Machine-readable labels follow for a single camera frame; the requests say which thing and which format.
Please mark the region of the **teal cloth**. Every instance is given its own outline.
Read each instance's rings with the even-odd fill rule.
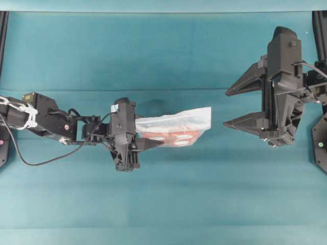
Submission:
[[[88,13],[287,12],[325,10],[327,2],[325,0],[1,0],[0,9]]]
[[[144,116],[212,107],[212,129],[185,148],[155,148],[141,169],[114,170],[102,147],[42,167],[11,147],[0,169],[1,244],[324,244],[327,175],[315,166],[309,104],[296,144],[272,149],[222,126],[260,111],[259,92],[226,97],[289,27],[316,57],[310,12],[251,14],[11,13],[0,93],[36,90],[58,106],[104,115],[127,96]],[[71,151],[18,132],[32,163]]]

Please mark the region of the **teal tablecloth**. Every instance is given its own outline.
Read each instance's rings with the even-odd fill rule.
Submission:
[[[225,89],[266,51],[276,26],[316,57],[310,12],[247,14],[11,13],[0,93],[36,90],[83,114],[127,96],[144,116],[212,106],[213,126],[187,148],[156,148],[115,172],[85,147],[42,167],[11,149],[0,170],[0,244],[324,244],[327,175],[314,165],[307,106],[296,145],[271,149],[222,122],[261,109],[260,93]],[[17,134],[39,162],[73,146]]]

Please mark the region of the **black cable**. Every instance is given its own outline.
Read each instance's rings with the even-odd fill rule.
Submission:
[[[10,137],[12,138],[13,140],[13,143],[14,143],[14,146],[15,146],[15,149],[20,157],[20,159],[22,160],[23,163],[25,163],[26,165],[29,165],[29,166],[40,166],[40,165],[44,165],[44,164],[47,164],[47,163],[50,163],[50,162],[53,162],[53,161],[56,161],[56,160],[59,160],[59,159],[62,159],[62,158],[65,158],[65,157],[68,157],[72,154],[74,154],[75,152],[77,152],[78,150],[80,150],[90,139],[91,135],[95,132],[96,128],[111,114],[113,113],[116,113],[116,112],[110,112],[108,113],[107,115],[105,115],[102,120],[94,127],[94,129],[92,130],[92,132],[90,133],[90,136],[79,146],[77,147],[75,150],[65,154],[65,155],[62,155],[60,157],[56,157],[56,158],[53,158],[51,160],[48,160],[48,161],[45,161],[45,162],[40,162],[40,163],[36,163],[36,164],[30,164],[28,163],[27,161],[25,161],[25,159],[22,157],[21,153],[20,153],[20,150],[18,148],[18,145],[17,145],[17,142],[16,142],[16,139],[14,137],[14,135],[12,134],[7,122],[4,120],[4,118],[2,117],[1,113],[0,113],[0,119],[3,121],[3,123],[5,124],[5,127],[7,128],[9,134],[10,134]]]
[[[68,115],[71,115],[72,112],[73,112],[76,116],[78,116],[78,117],[81,116],[81,114],[80,114],[76,109],[74,109],[74,108],[70,108],[70,109],[68,110]],[[85,124],[87,124],[87,120],[85,120],[85,119],[81,119],[81,121],[84,122]]]

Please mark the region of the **plastic bag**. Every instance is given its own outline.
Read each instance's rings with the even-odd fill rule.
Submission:
[[[175,115],[143,117],[135,120],[135,126],[141,138],[163,141],[161,146],[189,146],[211,128],[211,107],[182,111]]]

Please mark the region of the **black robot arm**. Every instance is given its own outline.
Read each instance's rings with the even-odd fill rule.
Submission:
[[[137,137],[135,119],[140,116],[135,114],[135,107],[135,102],[128,98],[116,100],[111,106],[111,112],[101,119],[94,115],[81,116],[75,109],[70,109],[68,112],[60,110],[54,99],[35,92],[23,95],[21,101],[0,96],[0,121],[3,125],[0,135],[2,134],[4,139],[0,141],[0,144],[2,143],[0,155],[5,159],[8,154],[9,134],[13,137],[9,128],[26,129],[38,136],[58,140],[64,145],[79,145],[73,152],[84,145],[102,144],[110,151],[116,170],[131,172],[139,168],[139,152],[163,144],[162,141]],[[111,118],[110,123],[104,123],[104,119],[108,116]],[[79,123],[83,123],[82,141],[77,140]],[[14,137],[13,140],[21,156]]]

